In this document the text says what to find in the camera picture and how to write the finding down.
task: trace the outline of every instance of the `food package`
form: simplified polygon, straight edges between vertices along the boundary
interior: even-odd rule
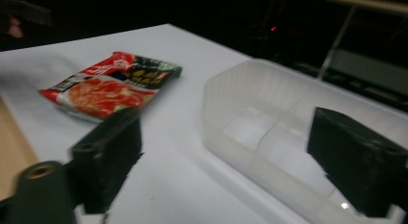
[[[182,67],[171,62],[116,51],[39,92],[59,108],[84,118],[102,120],[124,108],[143,108]]]

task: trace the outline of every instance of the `clear plastic container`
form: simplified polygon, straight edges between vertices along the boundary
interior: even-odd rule
[[[311,223],[398,223],[358,214],[306,153],[315,107],[342,112],[407,148],[408,115],[264,60],[211,78],[204,145]]]

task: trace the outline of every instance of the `instant noodle package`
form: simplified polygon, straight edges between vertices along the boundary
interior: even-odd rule
[[[143,108],[182,67],[116,51],[53,87],[39,92],[75,115],[104,119],[129,107]]]

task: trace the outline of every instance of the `red packaging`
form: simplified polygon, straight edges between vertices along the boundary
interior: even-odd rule
[[[116,51],[39,92],[71,113],[104,119],[124,108],[143,108],[181,70],[178,64]]]

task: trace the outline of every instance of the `white table surface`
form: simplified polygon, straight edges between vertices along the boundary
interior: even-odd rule
[[[206,81],[250,57],[160,25],[0,53],[0,93],[41,161],[69,160],[68,148],[96,124],[57,110],[38,94],[69,75],[126,51],[183,66],[141,115],[144,156],[116,197],[110,223],[307,223],[202,144]],[[82,215],[79,223],[99,223]]]

